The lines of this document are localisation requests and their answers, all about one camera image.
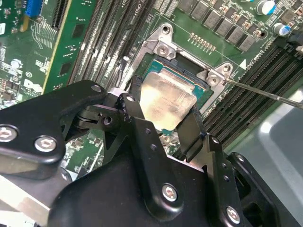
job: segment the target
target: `ram slot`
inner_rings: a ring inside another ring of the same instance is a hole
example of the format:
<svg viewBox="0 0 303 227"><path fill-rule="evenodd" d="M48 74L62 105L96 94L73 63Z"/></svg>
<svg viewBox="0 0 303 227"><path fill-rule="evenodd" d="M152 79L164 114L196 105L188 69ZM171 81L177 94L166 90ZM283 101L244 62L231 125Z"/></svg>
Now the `ram slot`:
<svg viewBox="0 0 303 227"><path fill-rule="evenodd" d="M97 2L71 75L70 84L84 78L84 73L89 64L92 52L94 51L99 35L105 25L106 18L113 2L114 0L99 0Z"/></svg>
<svg viewBox="0 0 303 227"><path fill-rule="evenodd" d="M259 61L260 63L255 63L255 65L248 70L243 77L240 79L240 82L243 84L251 85L251 83L258 78L262 71L275 60L275 58L282 52L281 49L272 46L266 53L265 56L262 56ZM206 129L210 129L225 113L226 109L229 108L243 93L243 89L239 87L233 87L229 94L220 102L216 109L204 119L204 125Z"/></svg>
<svg viewBox="0 0 303 227"><path fill-rule="evenodd" d="M117 34L118 28L120 27L130 1L131 0L117 0L114 3L112 11L108 16L106 26L104 27L101 37L96 45L95 53L90 60L85 79L96 81L98 76L97 73L104 63L108 50Z"/></svg>
<svg viewBox="0 0 303 227"><path fill-rule="evenodd" d="M278 73L278 71L281 69L281 67L285 66L286 62L289 61L291 57L288 56L286 53L283 57L280 57L268 70L269 73L266 74L265 77L261 77L260 79L255 80L253 83L251 83L252 87L256 87L258 89L266 89L264 88L264 85L268 83L275 75ZM221 117L220 120L218 120L215 127L210 128L213 132L217 133L217 130L219 128L223 128L225 125L229 124L230 121L232 121L233 116L240 112L241 109L245 106L246 103L248 103L252 98L254 98L254 93L249 92L247 90L242 90L241 96L237 99L236 102L233 102L232 105L229 106L225 110L224 117Z"/></svg>
<svg viewBox="0 0 303 227"><path fill-rule="evenodd" d="M133 17L135 17L135 11L138 7L138 1L132 1L129 9L127 10L127 13L125 17L123 18L122 24L119 28L119 31L115 37L115 40L110 47L110 50L107 55L107 61L103 63L103 65L100 67L100 71L98 72L97 76L97 83L101 83L103 78L108 78L111 80L111 77L109 76L109 73L106 73L107 70L109 70L109 67L111 69L114 68L115 63L118 59L118 54L125 45L125 40L128 38L129 34L131 33L131 22Z"/></svg>
<svg viewBox="0 0 303 227"><path fill-rule="evenodd" d="M116 71L118 63L123 57L123 52L126 48L128 48L129 40L135 30L138 28L139 21L142 21L142 17L144 17L145 14L149 14L149 8L146 6L149 6L153 2L154 0L141 0L136 3L134 9L134 16L132 17L128 25L129 30L125 31L125 35L123 36L123 39L121 41L117 40L118 47L116 48L115 46L113 46L112 48L115 59L113 59L109 63L111 64L110 67L103 67L104 70L100 73L101 76L104 75L105 78L109 78L107 83L103 81L103 83L106 83L106 89L109 89L110 87L115 87L116 84L119 84L119 82L121 81L121 74L113 73L113 71Z"/></svg>

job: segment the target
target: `black dimm slot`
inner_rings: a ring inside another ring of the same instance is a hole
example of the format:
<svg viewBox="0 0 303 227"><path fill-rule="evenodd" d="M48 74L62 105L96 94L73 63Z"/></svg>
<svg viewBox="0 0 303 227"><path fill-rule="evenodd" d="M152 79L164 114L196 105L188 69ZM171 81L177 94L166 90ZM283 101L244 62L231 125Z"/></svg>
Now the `black dimm slot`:
<svg viewBox="0 0 303 227"><path fill-rule="evenodd" d="M296 56L296 51L288 50L285 40L275 41L242 76L240 82L281 96L302 76L303 62ZM255 125L274 102L267 97L233 87L204 119L207 122L205 127L225 148L250 125Z"/></svg>
<svg viewBox="0 0 303 227"><path fill-rule="evenodd" d="M103 45L103 47L101 48L101 49L105 49L105 52L104 52L104 54L103 54L103 56L102 56L102 59L101 59L101 62L100 62L100 64L98 65L98 68L97 68L97 71L95 72L95 75L94 75L94 77L96 78L94 81L96 81L97 83L101 83L101 81L102 81L102 79L103 79L103 74L101 74L100 73L100 71L102 70L102 68L103 68L103 65L104 65L104 63L105 63L105 60L107 61L107 60L110 60L110 59L108 59L108 53L109 53L109 51L110 51L110 48L112 47L112 44L113 44L113 42L114 42L114 40L115 40L115 38L116 38L116 36L117 36L117 34L119 34L119 30L120 29L123 29L122 27L121 27L121 23L122 23L122 21L123 21L123 18L124 18L124 16L125 16L125 14L126 14L126 11L128 10L128 6L129 6L129 3L131 2L131 0L127 0L127 1L125 1L125 7L123 8L124 10L123 10L123 12L122 12L122 14L121 14L121 16L118 18L118 20L116 21L116 25L114 25L114 28L113 28L113 30L111 31L111 36L110 37L108 37L108 43L106 43L106 44L104 44Z"/></svg>
<svg viewBox="0 0 303 227"><path fill-rule="evenodd" d="M81 76L80 66L83 63L83 58L84 58L84 54L85 54L85 52L87 50L88 42L90 41L91 34L93 33L93 30L96 27L97 19L100 18L101 8L103 6L104 6L104 0L99 0L96 3L94 13L93 13L93 15L91 17L91 20L90 20L90 23L89 23L89 27L88 27L88 29L86 31L86 34L85 34L83 42L82 42L82 44L86 45L85 49L79 51L79 54L77 56L77 60L76 60L75 66L74 66L72 74L71 74L71 78L70 78L69 84L73 84L73 83L81 80L82 76Z"/></svg>
<svg viewBox="0 0 303 227"><path fill-rule="evenodd" d="M94 54L90 60L90 63L89 63L89 66L88 66L88 69L86 71L86 75L85 75L85 79L90 79L92 81L96 81L97 79L97 72L98 70L94 70L95 66L98 65L100 66L100 64L102 64L102 61L105 59L106 57L106 54L108 51L108 49L110 48L110 41L114 38L115 34L114 34L114 30L117 29L117 26L119 26L119 24L117 25L117 21L115 20L116 16L117 16L117 13L118 13L118 10L119 8L121 7L121 5L123 4L124 1L119 1L119 0L116 0L114 2L114 5L112 7L112 10L107 18L107 21L106 21L106 25L105 27L103 28L102 30L102 33L101 33L101 36L98 40L98 43L96 45L96 49L95 51L98 52L98 54ZM123 12L125 13L127 7L123 7ZM104 50L104 53L103 53L103 56L102 56L102 59L99 60L98 59L98 55L100 54L102 50L102 48L104 48L104 45L107 45L105 47L105 50Z"/></svg>
<svg viewBox="0 0 303 227"><path fill-rule="evenodd" d="M279 75L277 78L275 78L273 81L268 81L267 85L268 87L265 89L269 93L275 93L275 90L278 86L281 85L281 81L287 79L287 77L296 69L299 64L297 62L292 62L290 65L284 65L286 69L278 72L277 75ZM217 132L217 134L220 135L221 139L226 138L226 136L229 134L229 129L236 128L239 125L241 125L241 122L248 117L249 114L254 113L255 107L259 106L259 103L261 103L264 99L266 99L265 96L261 96L255 93L251 93L251 98L254 97L254 100L252 102L247 102L245 104L245 109L243 111L237 110L238 114L233 119L233 122L229 125L229 127L221 128L220 132Z"/></svg>
<svg viewBox="0 0 303 227"><path fill-rule="evenodd" d="M87 44L86 42L86 49L83 54L83 58L79 59L80 69L75 72L77 73L78 80L82 80L86 77L85 73L91 62L91 58L94 54L97 41L99 40L102 34L101 32L103 31L103 28L106 26L107 17L110 13L113 3L114 0L108 0L108 1L104 0L102 6L99 9L95 9L95 12L97 14L97 20L90 24L92 31L90 33L87 33L87 38L88 38L87 42L89 42L89 44Z"/></svg>
<svg viewBox="0 0 303 227"><path fill-rule="evenodd" d="M131 51L133 44L135 42L135 40L137 39L139 33L141 32L144 23L149 15L149 12L152 10L154 4L155 4L156 0L151 0L148 2L148 4L146 5L146 7L144 9L146 9L143 13L143 16L140 17L140 21L139 24L137 25L136 30L134 31L134 33L132 34L132 36L129 39L129 42L126 45L126 49L123 51L123 56L127 56L129 54L129 52Z"/></svg>
<svg viewBox="0 0 303 227"><path fill-rule="evenodd" d="M269 73L266 75L266 77L262 77L262 79L255 80L253 83L251 83L252 87L256 87L258 89L263 89L264 85L272 79L275 74L281 69L282 66L285 65L285 63L290 59L290 56L288 56L286 53L283 57L280 57L275 64L271 66L271 69L269 70ZM248 103L254 96L252 96L252 92L249 92L247 90L242 90L243 93L239 99L234 102L231 106L229 106L225 113L231 112L229 114L225 114L223 118L220 118L217 125L214 128L210 128L212 132L217 133L218 128L223 128L225 125L229 123L229 121L232 121L233 116L238 113L246 103Z"/></svg>
<svg viewBox="0 0 303 227"><path fill-rule="evenodd" d="M300 73L297 74L296 77L292 79L292 81L288 84L285 84L277 94L284 94L286 91L288 91L298 80L303 76L303 70L301 70ZM238 136L240 136L243 131L249 126L250 122L254 122L259 119L260 115L263 114L269 107L271 107L275 100L272 100L270 98L265 98L267 101L261 103L259 105L258 111L256 111L247 121L249 123L246 123L242 125L240 128L237 128L237 132L232 131L228 136L225 137L223 140L223 148L226 148L232 141L234 141Z"/></svg>
<svg viewBox="0 0 303 227"><path fill-rule="evenodd" d="M113 45L110 47L110 50L108 52L108 55L107 57L109 59L112 59L114 54L116 53L116 51L121 47L120 45L125 42L123 39L125 39L125 36L130 32L130 29L129 29L129 26L130 26L130 21L132 19L132 17L134 17L134 13L135 13L135 10L136 10L136 7L137 7L137 1L132 1L131 5L129 6L129 9L127 9L127 13L125 15L125 18L123 18L123 21L122 21L122 24L119 28L119 32L118 34L116 35L115 37L115 40L114 40L114 43ZM101 82L101 79L102 79L102 76L105 74L106 70L107 70L107 67L108 67L108 64L110 63L109 60L107 60L107 62L104 63L104 65L102 66L102 68L100 69L99 73L98 73L98 79L97 81L100 80Z"/></svg>
<svg viewBox="0 0 303 227"><path fill-rule="evenodd" d="M142 30L142 27L144 25L144 23L146 22L146 19L150 13L150 11L152 10L154 4L155 4L156 0L150 0L150 1L146 1L143 4L142 7L140 8L137 17L134 18L134 22L132 25L132 31L131 31L131 36L128 37L126 44L123 46L123 48L120 51L120 54L118 56L118 59L122 59L123 56L128 56L130 50L132 49L136 38L138 37L139 33ZM107 89L109 89L110 87L113 87L116 85L116 78L112 78L111 81L107 84Z"/></svg>
<svg viewBox="0 0 303 227"><path fill-rule="evenodd" d="M276 47L272 47L268 50L265 56L261 57L261 63L258 64L258 67L254 65L249 71L247 71L243 77L240 79L240 82L243 84L250 85L260 73L270 64L275 57L277 57L282 50L277 49ZM224 98L222 102L220 102L217 107L216 111L213 111L206 119L204 119L204 125L206 130L216 123L216 121L224 114L225 109L228 108L233 102L235 102L242 94L243 89L238 87L233 87L232 90L229 92L227 97Z"/></svg>
<svg viewBox="0 0 303 227"><path fill-rule="evenodd" d="M142 14L144 14L144 15L149 14L150 11L148 11L148 8L146 8L146 5L150 4L151 2L154 2L154 0L151 0L151 1L145 0L145 1L137 2L136 6L138 6L139 10L136 11L136 14L134 14L132 20L130 21L130 24L128 25L130 27L130 29L129 29L129 31L127 31L128 34L127 34L126 39L124 40L124 45L122 45L122 47L120 48L120 51L118 52L117 61L115 62L114 66L113 66L113 70L115 70L115 68L117 68L118 62L120 59L122 59L125 49L128 48L128 46L127 46L127 45L129 45L128 42L129 42L129 40L131 40L131 36L137 28L137 24L142 16ZM111 74L111 78L106 85L106 89L116 86L117 77L118 76L116 73Z"/></svg>

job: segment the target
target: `pcie slot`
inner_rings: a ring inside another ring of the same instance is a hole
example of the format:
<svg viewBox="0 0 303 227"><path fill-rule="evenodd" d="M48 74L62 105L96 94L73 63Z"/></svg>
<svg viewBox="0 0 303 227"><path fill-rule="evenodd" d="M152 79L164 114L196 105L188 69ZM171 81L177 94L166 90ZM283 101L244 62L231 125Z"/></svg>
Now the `pcie slot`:
<svg viewBox="0 0 303 227"><path fill-rule="evenodd" d="M261 72L266 69L266 67L281 53L281 49L277 49L276 47L272 47L267 51L265 56L262 56L260 63L258 65L254 65L248 72L244 74L244 76L240 79L240 82L243 84L251 85L251 83L260 76ZM227 97L219 103L216 109L209 115L206 119L204 119L204 124L206 129L210 129L210 127L219 120L219 118L224 114L226 109L230 107L243 93L243 89L238 87L232 88Z"/></svg>
<svg viewBox="0 0 303 227"><path fill-rule="evenodd" d="M264 77L264 79L260 80L255 80L253 83L251 83L251 86L256 87L261 90L266 90L264 88L265 84L268 83L275 75L276 73L281 70L281 67L285 66L286 62L290 59L290 56L288 56L286 53L280 57L268 70L269 73ZM236 102L234 102L232 105L229 106L224 112L225 115L223 118L220 118L218 120L218 123L215 125L214 128L210 128L213 132L216 133L216 131L219 128L223 128L225 125L227 125L230 121L232 121L233 116L236 113L239 113L240 110L248 103L254 96L252 95L253 93L247 91L247 90L242 90L241 96L238 98Z"/></svg>
<svg viewBox="0 0 303 227"><path fill-rule="evenodd" d="M54 10L52 28L60 30L64 14L66 11L68 0L57 0L56 8Z"/></svg>
<svg viewBox="0 0 303 227"><path fill-rule="evenodd" d="M290 63L285 70L279 72L281 76L274 79L274 81L268 82L269 87L267 91L278 95L284 94L301 77L303 70L300 69L299 66L300 64L297 62ZM258 117L274 103L273 100L267 97L256 94L253 95L256 97L254 101L247 103L245 111L240 112L240 115L234 119L233 124L217 133L218 139L221 140L224 147L229 144L229 141L232 141L231 137L235 139L251 122L257 120Z"/></svg>
<svg viewBox="0 0 303 227"><path fill-rule="evenodd" d="M84 40L82 42L82 45L84 45L84 48L81 48L79 51L71 78L70 78L70 84L75 83L77 81L80 81L82 78L82 72L83 68L85 67L86 59L88 57L90 47L93 44L94 40L98 38L98 30L101 30L104 25L104 15L108 12L108 8L110 7L110 4L107 5L107 9L105 10L105 13L102 13L101 9L105 5L105 0L99 0L96 3L96 7L94 10L94 13L91 17L89 27L86 31Z"/></svg>
<svg viewBox="0 0 303 227"><path fill-rule="evenodd" d="M132 18L135 17L134 13L135 13L137 6L138 6L137 1L132 1L130 3L129 9L127 10L125 17L123 18L122 24L115 37L115 40L108 51L107 61L104 62L104 64L100 67L100 70L97 73L97 75L98 75L97 80L96 80L97 83L100 83L102 81L102 78L105 75L105 72L108 69L108 66L109 66L112 58L114 57L114 54L117 54L117 51L119 51L119 50L121 51L121 48L123 47L123 45L125 45L125 39L128 37L129 33L131 32L130 23L131 23Z"/></svg>
<svg viewBox="0 0 303 227"><path fill-rule="evenodd" d="M103 64L103 61L117 33L125 11L128 8L129 2L130 0L116 0L114 2L112 10L106 21L106 25L102 29L101 37L99 38L98 43L96 45L95 54L92 55L92 58L89 62L85 79L96 81L98 69L100 65Z"/></svg>

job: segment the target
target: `screw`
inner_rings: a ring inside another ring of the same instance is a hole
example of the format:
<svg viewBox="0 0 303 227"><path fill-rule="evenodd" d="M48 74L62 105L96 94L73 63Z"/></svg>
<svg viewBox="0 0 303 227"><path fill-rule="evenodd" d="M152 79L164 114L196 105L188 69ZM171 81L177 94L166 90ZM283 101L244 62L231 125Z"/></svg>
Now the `screw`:
<svg viewBox="0 0 303 227"><path fill-rule="evenodd" d="M216 75L209 75L206 79L207 83L211 87L215 87L219 84L220 80L217 78Z"/></svg>
<svg viewBox="0 0 303 227"><path fill-rule="evenodd" d="M56 142L49 136L42 136L35 141L35 148L42 152L51 152L56 148Z"/></svg>
<svg viewBox="0 0 303 227"><path fill-rule="evenodd" d="M213 142L215 142L215 143L220 143L219 140L218 140L217 138L212 137L212 139L213 139Z"/></svg>
<svg viewBox="0 0 303 227"><path fill-rule="evenodd" d="M241 162L244 162L244 158L241 155L237 155L238 160L240 160Z"/></svg>
<svg viewBox="0 0 303 227"><path fill-rule="evenodd" d="M227 212L227 215L229 217L229 219L235 223L235 224L239 224L240 223L240 216L239 214L237 213L237 211L232 208L232 207L227 207L226 208L226 212Z"/></svg>
<svg viewBox="0 0 303 227"><path fill-rule="evenodd" d="M166 47L166 46L160 46L159 48L158 48L158 54L160 55L160 56L166 56L167 54L168 54L168 52L169 52L169 49L168 49L168 47Z"/></svg>
<svg viewBox="0 0 303 227"><path fill-rule="evenodd" d="M162 187L162 194L170 202L176 201L178 197L176 190L168 184Z"/></svg>
<svg viewBox="0 0 303 227"><path fill-rule="evenodd" d="M12 127L1 126L0 128L0 142L11 142L17 135L17 131Z"/></svg>

